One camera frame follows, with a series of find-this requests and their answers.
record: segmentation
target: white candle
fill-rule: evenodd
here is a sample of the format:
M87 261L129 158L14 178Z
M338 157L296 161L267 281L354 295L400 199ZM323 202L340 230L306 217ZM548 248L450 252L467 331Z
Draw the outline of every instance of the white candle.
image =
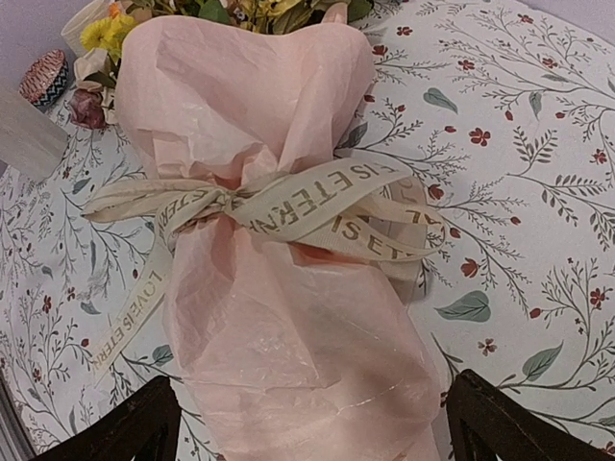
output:
M0 84L0 160L34 181L54 172L68 135L16 91Z

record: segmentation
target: ribbon bow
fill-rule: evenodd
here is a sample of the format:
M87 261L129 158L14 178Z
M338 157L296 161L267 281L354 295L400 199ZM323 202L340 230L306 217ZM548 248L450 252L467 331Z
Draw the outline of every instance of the ribbon bow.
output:
M298 174L274 173L237 190L186 179L103 187L86 205L85 218L108 223L155 214L156 240L122 313L94 348L95 370L107 370L160 303L172 265L173 234L220 213L255 234L371 261L393 279L409 279L410 265L438 249L407 243L412 232L427 227L441 233L440 245L444 242L442 218L410 199L411 189L419 187L408 180L410 176L386 165L345 158ZM390 198L383 197L383 191ZM394 239L364 218L404 226ZM122 325L130 325L125 327L130 337Z

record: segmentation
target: green leaf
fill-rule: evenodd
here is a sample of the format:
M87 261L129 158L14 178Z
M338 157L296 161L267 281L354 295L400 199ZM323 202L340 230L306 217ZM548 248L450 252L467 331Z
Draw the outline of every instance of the green leaf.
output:
M557 75L557 74L545 74L542 76L542 78L551 80L552 82L562 82L562 83L570 82L568 79L562 77L561 75Z
M481 291L472 291L451 305L435 310L446 320L484 323L491 318L489 298Z
M529 105L534 111L534 115L538 118L538 114L542 110L542 93L539 91L533 91L529 94Z
M87 82L96 82L107 88L115 88L115 80L103 72L95 72L86 77Z
M440 108L452 110L454 113L459 113L456 104L447 98L438 88L430 88L423 95L426 103Z
M126 9L126 14L130 14L132 12L135 12L136 10L142 10L143 7L139 6L137 3L133 3L131 5L129 5L129 7Z
M365 136L366 133L367 122L353 128L348 133L348 139L346 139L346 141L341 146L339 146L340 149L352 149L358 146L358 143L361 142L361 139Z
M309 17L313 13L312 8L308 8L304 2L300 2L292 8L286 10L273 23L273 33L276 36L289 34L306 25Z
M87 186L87 183L90 179L91 178L85 178L84 180L79 180L75 182L75 184L73 185L73 195L77 195L79 192L81 192L82 189Z
M229 14L224 9L220 0L208 0L199 10L199 17L219 24L231 25Z
M348 6L348 22L359 21L374 9L374 0L353 0Z
M164 365L173 360L173 352L168 344L165 344L164 346L158 346L154 349L152 358L154 359L155 365Z
M94 307L92 301L88 303L81 303L81 309L83 310L83 312L89 315L100 315L100 312L96 310L96 307Z
M53 274L53 272L51 272L51 269L50 269L49 267L47 267L47 266L42 266L42 268L41 268L40 270L42 271L42 273L43 273L45 276L49 276L49 277L51 277L51 280L53 280L53 279L54 279L54 274Z
M114 60L109 58L109 61L110 61L111 72L113 73L115 77L117 77L119 75L119 66L122 65L122 60L119 59L117 60L117 62L115 62Z
M70 414L68 415L68 422L70 423L70 428L73 429L73 434L77 435L77 425L75 425L75 407L70 410Z
M598 423L600 423L601 425L606 425L607 427L614 427L615 426L615 416L609 416L608 418L602 418L601 420L598 420Z
M561 343L557 348L545 349L536 355L533 355L526 363L524 363L522 371L528 378L528 381L535 381L547 370L549 370L561 352L563 345L564 343Z

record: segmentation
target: tablecloth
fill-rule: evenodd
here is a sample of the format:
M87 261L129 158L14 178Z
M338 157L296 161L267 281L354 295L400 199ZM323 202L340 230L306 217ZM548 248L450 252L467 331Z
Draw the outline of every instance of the tablecloth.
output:
M408 309L442 400L472 368L615 453L612 46L506 0L381 0L357 26L378 78L336 153L411 169L447 220ZM0 368L40 450L163 374L184 408L178 459L216 459L160 310L91 385L88 347L122 306L153 234L147 219L81 217L96 189L142 173L119 128L69 124L68 97L50 113L70 134L52 178L34 184L9 169L0 179ZM447 459L443 421L436 429Z

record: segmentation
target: yellow flower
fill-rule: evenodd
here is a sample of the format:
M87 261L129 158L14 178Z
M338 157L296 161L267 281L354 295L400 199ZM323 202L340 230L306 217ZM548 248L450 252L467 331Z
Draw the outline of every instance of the yellow flower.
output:
M91 51L94 48L105 48L105 34L111 28L113 19L106 17L89 24L81 33L81 44L84 45L86 51Z
M128 33L137 26L137 22L127 14L119 14L111 21L111 25L103 35L101 48L109 51L114 61L122 56L122 44Z

